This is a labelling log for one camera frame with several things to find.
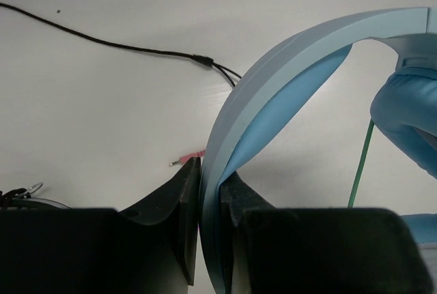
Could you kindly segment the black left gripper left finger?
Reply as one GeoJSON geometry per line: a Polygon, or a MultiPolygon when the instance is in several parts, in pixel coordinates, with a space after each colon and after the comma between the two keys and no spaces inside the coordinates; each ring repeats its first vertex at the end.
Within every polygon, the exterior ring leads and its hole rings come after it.
{"type": "Polygon", "coordinates": [[[201,160],[190,158],[166,183],[120,211],[122,271],[128,286],[192,286],[201,160]]]}

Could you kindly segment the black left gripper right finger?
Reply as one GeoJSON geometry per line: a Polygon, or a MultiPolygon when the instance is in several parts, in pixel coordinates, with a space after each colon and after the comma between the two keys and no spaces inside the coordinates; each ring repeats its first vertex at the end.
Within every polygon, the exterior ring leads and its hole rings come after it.
{"type": "Polygon", "coordinates": [[[250,291],[248,254],[240,224],[244,213],[273,206],[233,173],[220,186],[220,245],[223,279],[227,291],[250,291]]]}

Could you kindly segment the light blue headphones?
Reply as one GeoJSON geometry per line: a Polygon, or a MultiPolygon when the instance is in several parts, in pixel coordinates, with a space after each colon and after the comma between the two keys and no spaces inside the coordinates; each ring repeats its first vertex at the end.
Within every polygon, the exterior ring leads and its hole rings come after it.
{"type": "Polygon", "coordinates": [[[395,72],[372,102],[372,125],[428,174],[436,174],[435,8],[362,12],[293,35],[242,77],[208,139],[199,193],[200,233],[217,293],[225,292],[221,184],[285,127],[344,62],[354,43],[367,39],[386,44],[398,56],[395,72]]]}

